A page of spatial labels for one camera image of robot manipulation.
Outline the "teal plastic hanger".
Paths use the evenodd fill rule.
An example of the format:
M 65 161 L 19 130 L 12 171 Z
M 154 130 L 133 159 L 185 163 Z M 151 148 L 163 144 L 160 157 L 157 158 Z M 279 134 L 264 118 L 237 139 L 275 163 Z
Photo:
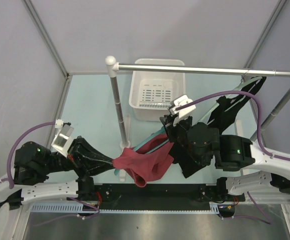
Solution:
M 140 148 L 142 148 L 144 145 L 148 144 L 151 140 L 153 140 L 154 138 L 156 138 L 158 135 L 162 135 L 165 134 L 165 128 L 161 127 L 158 131 L 152 133 L 150 136 L 148 136 L 145 140 L 143 140 L 141 143 L 139 143 L 138 145 L 132 147 L 131 149 L 134 150 L 135 152 L 137 152 Z M 158 150 L 159 148 L 161 148 L 162 146 L 164 146 L 166 143 L 168 143 L 169 140 L 166 139 L 165 141 L 163 141 L 162 143 L 156 145 L 155 147 L 152 147 L 150 150 L 148 150 L 145 154 L 150 154 L 156 150 Z M 121 176 L 121 173 L 123 173 L 122 170 L 120 169 L 115 169 L 114 170 L 114 175 L 115 176 Z

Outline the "red tank top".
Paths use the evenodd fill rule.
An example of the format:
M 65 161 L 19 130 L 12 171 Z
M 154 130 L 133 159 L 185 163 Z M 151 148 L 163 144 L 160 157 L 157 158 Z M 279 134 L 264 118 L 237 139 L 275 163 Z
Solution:
M 172 165 L 174 158 L 170 155 L 173 143 L 167 142 L 156 151 L 146 154 L 151 148 L 168 139 L 165 133 L 158 135 L 138 151 L 124 148 L 122 154 L 115 158 L 113 167 L 125 170 L 134 180 L 136 186 L 143 188 L 148 182 L 160 180 Z

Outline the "black tank top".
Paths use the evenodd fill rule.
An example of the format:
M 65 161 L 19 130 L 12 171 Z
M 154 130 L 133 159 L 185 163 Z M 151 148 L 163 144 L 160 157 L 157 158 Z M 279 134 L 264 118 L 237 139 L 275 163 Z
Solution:
M 265 81 L 266 77 L 261 77 L 242 87 L 240 91 L 255 95 Z M 232 98 L 219 96 L 216 100 L 218 105 L 211 111 L 207 123 L 192 123 L 187 132 L 187 149 L 174 143 L 170 155 L 174 158 L 174 163 L 179 164 L 185 178 L 210 166 L 212 160 L 215 160 L 215 168 L 224 172 L 237 172 L 255 163 L 250 150 L 251 140 L 224 134 L 250 99 L 236 94 Z

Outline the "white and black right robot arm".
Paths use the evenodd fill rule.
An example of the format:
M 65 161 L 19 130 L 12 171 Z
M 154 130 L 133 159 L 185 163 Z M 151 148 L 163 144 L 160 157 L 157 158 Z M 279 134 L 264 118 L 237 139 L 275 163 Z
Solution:
M 178 123 L 171 115 L 159 119 L 168 141 L 173 144 L 169 154 L 174 164 L 180 166 L 184 178 L 214 162 L 215 168 L 224 172 L 256 171 L 218 178 L 215 194 L 222 201 L 266 188 L 290 194 L 290 154 L 267 155 L 256 142 L 237 135 L 221 135 L 218 128 L 203 122 L 192 124 L 192 119 L 189 116 Z

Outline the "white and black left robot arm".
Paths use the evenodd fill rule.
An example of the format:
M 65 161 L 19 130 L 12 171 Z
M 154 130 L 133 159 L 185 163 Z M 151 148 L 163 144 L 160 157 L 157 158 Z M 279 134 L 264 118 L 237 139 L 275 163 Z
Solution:
M 14 187 L 10 188 L 7 177 L 0 179 L 0 207 L 8 203 L 14 210 L 30 202 L 53 198 L 98 200 L 93 177 L 113 168 L 113 159 L 81 136 L 73 140 L 65 154 L 52 152 L 33 141 L 26 142 L 15 151 L 11 171 Z M 46 183 L 49 174 L 68 171 L 74 171 L 77 179 L 60 184 Z

